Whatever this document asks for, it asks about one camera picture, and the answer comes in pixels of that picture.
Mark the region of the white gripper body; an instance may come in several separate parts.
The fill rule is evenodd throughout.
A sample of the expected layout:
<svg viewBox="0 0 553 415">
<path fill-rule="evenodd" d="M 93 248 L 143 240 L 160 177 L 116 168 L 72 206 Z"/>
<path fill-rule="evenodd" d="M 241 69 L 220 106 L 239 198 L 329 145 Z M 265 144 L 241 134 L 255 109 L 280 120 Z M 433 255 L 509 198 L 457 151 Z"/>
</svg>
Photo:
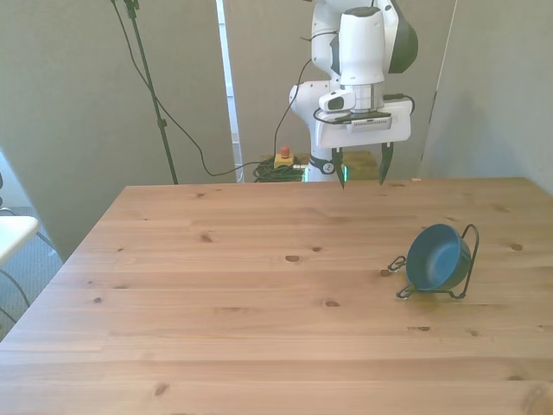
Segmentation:
<svg viewBox="0 0 553 415">
<path fill-rule="evenodd" d="M 373 114 L 340 116 L 319 113 L 315 116 L 314 143 L 322 149 L 356 147 L 406 141 L 411 134 L 409 99 L 385 103 Z"/>
</svg>

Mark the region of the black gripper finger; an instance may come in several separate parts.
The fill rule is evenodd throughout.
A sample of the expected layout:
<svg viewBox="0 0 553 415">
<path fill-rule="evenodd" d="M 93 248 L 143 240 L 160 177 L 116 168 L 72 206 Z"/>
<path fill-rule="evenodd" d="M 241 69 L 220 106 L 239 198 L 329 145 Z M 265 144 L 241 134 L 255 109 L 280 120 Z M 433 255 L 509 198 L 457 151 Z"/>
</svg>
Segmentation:
<svg viewBox="0 0 553 415">
<path fill-rule="evenodd" d="M 394 143 L 382 143 L 381 145 L 381 163 L 379 166 L 379 183 L 383 184 L 388 171 L 391 166 L 391 161 L 393 158 L 394 152 Z"/>
<path fill-rule="evenodd" d="M 342 188 L 345 187 L 346 178 L 343 171 L 343 151 L 342 148 L 332 149 L 332 163 L 335 173 L 338 177 L 338 181 Z"/>
</svg>

